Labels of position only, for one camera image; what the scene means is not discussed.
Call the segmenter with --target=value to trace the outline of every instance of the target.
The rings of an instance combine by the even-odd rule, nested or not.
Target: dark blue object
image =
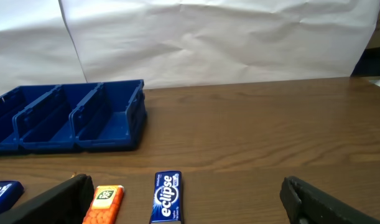
[[[18,181],[0,181],[0,213],[9,210],[24,193]]]
[[[57,85],[13,118],[19,144],[30,151],[72,149],[69,115],[96,83]]]
[[[88,150],[134,147],[146,119],[142,80],[99,83],[71,114],[75,142]]]
[[[0,96],[0,151],[17,151],[12,117],[54,85],[20,86]]]
[[[155,174],[154,206],[150,223],[183,223],[183,182],[180,171]]]

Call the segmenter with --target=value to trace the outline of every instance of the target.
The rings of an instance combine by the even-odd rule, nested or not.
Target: white backdrop
[[[160,88],[349,76],[379,11],[379,0],[62,0],[72,44],[58,1],[14,2],[32,20],[0,16],[21,31],[0,38],[0,94],[84,78]]]

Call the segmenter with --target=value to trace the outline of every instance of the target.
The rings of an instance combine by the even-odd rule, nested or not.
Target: bin compartment
[[[55,85],[19,86],[0,96],[0,152],[18,151],[12,118]]]
[[[87,150],[135,147],[146,119],[142,80],[99,83],[71,120],[75,142]]]
[[[15,135],[25,149],[37,152],[71,150],[70,113],[97,83],[57,85],[13,117]]]

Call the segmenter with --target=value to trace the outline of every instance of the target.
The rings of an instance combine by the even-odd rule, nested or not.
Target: orange candy container
[[[123,194],[120,185],[98,186],[83,224],[114,224]]]

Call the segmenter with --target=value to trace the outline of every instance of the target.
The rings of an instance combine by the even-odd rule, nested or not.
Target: wood grain surface
[[[0,157],[18,204],[74,172],[126,194],[116,223],[148,223],[154,174],[183,172],[187,224],[289,223],[279,199],[296,175],[380,219],[380,88],[331,78],[146,90],[132,152]]]

